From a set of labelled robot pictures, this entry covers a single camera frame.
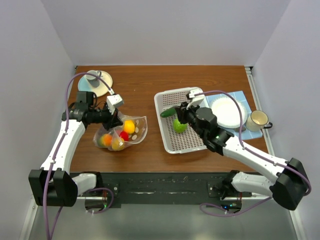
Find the plastic basket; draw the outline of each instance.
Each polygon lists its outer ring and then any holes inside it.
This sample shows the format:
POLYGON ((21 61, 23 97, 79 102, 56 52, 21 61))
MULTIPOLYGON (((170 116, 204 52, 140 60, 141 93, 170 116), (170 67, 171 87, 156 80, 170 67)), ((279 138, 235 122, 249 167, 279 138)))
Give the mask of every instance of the plastic basket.
MULTIPOLYGON (((154 96, 156 115, 160 127, 164 149, 170 154, 184 154, 207 149, 202 139, 195 131, 188 126, 183 133, 176 133, 173 129, 173 122, 177 115, 162 118, 160 114, 171 107, 180 106, 182 102, 188 101, 187 94, 190 90, 201 89, 199 87, 185 87, 169 91, 159 92, 154 96)), ((200 107, 209 107, 206 98, 200 107)))

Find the plastic bag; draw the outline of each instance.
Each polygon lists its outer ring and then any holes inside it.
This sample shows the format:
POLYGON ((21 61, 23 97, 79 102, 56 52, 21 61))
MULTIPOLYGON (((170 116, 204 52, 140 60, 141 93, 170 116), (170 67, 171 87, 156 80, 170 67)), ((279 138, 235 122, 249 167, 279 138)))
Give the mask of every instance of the plastic bag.
POLYGON ((118 112, 118 117, 123 122, 122 126, 116 126, 107 131, 101 125, 96 131, 93 142, 98 148, 121 151, 145 139, 148 132, 146 116, 126 116, 118 112))

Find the yellow fruit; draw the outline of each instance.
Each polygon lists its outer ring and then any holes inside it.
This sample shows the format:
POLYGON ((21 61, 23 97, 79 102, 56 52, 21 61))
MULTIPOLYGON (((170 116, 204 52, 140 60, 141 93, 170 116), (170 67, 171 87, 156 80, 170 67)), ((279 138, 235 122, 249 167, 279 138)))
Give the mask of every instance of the yellow fruit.
POLYGON ((99 139, 100 145, 104 147, 110 147, 112 143, 112 136, 110 134, 104 134, 99 139))
POLYGON ((125 140, 122 137, 115 137, 112 141, 111 147, 114 151, 120 151, 125 148, 125 140))
POLYGON ((136 126, 132 120, 124 121, 123 131, 125 131, 127 134, 133 134, 135 130, 136 126))

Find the green apple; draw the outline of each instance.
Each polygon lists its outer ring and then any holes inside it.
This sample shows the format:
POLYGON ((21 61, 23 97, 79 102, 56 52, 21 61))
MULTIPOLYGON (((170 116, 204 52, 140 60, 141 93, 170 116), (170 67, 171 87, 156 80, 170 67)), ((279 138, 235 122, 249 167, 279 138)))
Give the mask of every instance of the green apple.
POLYGON ((173 121, 173 130, 177 133, 177 134, 182 134, 188 127, 188 124, 181 124, 178 120, 178 118, 176 118, 173 121))

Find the wooden table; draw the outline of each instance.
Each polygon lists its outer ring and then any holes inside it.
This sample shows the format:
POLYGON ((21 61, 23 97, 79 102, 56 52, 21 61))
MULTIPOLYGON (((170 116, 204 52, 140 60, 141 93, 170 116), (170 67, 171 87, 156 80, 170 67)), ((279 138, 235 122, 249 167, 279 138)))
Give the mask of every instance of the wooden table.
MULTIPOLYGON (((124 105, 119 110, 129 116, 147 116, 148 133, 140 144, 123 151, 108 151, 96 147, 92 140, 100 124, 88 126, 79 141, 71 164, 71 172, 250 172, 248 166, 212 153, 209 150, 185 154, 169 154, 162 142, 156 116, 156 93, 185 87, 200 87, 203 91, 242 90, 252 110, 253 96, 243 66, 79 66, 76 73, 89 70, 108 72, 113 79, 112 88, 120 94, 124 105)), ((76 99, 77 78, 72 86, 69 103, 76 99)), ((267 152, 264 138, 246 141, 267 152)))

